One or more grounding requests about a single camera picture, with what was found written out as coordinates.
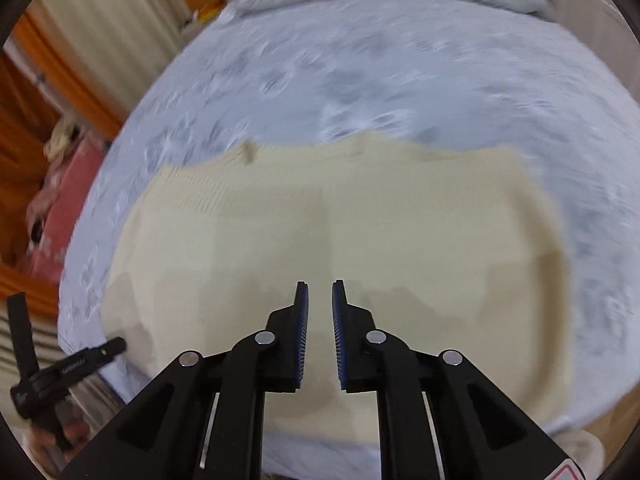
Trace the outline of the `person's left hand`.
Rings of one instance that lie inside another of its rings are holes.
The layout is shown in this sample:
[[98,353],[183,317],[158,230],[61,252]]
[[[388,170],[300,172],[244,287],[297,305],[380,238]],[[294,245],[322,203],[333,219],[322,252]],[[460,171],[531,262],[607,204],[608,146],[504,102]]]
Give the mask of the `person's left hand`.
[[91,428],[85,420],[84,412],[75,404],[63,408],[66,423],[62,425],[66,440],[72,447],[62,451],[58,447],[55,434],[31,424],[24,437],[24,448],[37,467],[49,478],[57,479],[62,470],[86,446],[91,437]]

